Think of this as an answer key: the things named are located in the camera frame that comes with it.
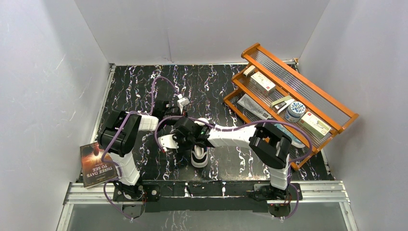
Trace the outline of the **black white sneaker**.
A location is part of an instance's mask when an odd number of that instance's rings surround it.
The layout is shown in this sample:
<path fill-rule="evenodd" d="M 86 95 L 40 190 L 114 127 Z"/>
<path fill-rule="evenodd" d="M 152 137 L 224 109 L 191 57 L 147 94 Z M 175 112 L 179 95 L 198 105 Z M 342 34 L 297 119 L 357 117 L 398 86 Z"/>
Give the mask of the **black white sneaker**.
<path fill-rule="evenodd" d="M 198 121 L 194 121 L 194 143 L 191 149 L 191 164 L 196 168 L 203 168 L 208 163 L 207 148 L 209 147 L 209 142 L 207 138 L 211 128 L 205 122 L 209 123 L 208 119 L 203 117 L 199 118 Z"/>

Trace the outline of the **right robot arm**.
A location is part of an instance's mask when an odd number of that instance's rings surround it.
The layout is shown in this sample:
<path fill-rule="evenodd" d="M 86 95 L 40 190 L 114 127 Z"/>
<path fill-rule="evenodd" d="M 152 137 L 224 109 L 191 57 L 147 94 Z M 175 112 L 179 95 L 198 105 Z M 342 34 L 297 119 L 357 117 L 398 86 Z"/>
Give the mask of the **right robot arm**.
<path fill-rule="evenodd" d="M 271 194 L 284 199 L 290 193 L 289 149 L 292 139 L 272 124 L 261 120 L 242 127 L 225 127 L 210 124 L 207 119 L 180 118 L 170 135 L 172 144 L 168 148 L 190 151 L 191 163 L 202 168 L 207 165 L 208 148 L 224 146 L 251 149 L 268 167 Z"/>

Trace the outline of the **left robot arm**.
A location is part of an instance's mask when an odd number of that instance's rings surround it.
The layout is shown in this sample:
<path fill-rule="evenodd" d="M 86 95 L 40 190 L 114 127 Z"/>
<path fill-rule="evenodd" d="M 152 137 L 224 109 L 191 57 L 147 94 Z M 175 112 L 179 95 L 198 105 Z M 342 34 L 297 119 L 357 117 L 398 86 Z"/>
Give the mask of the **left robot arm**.
<path fill-rule="evenodd" d="M 144 193 L 138 184 L 140 173 L 136 168 L 132 150 L 139 132 L 155 131 L 163 126 L 159 122 L 169 116 L 183 115 L 183 106 L 171 105 L 169 101 L 154 104 L 149 114 L 140 111 L 112 111 L 99 135 L 98 144 L 104 149 L 103 156 L 110 156 L 117 172 L 117 183 L 126 185 L 125 194 L 131 200 L 139 200 Z"/>

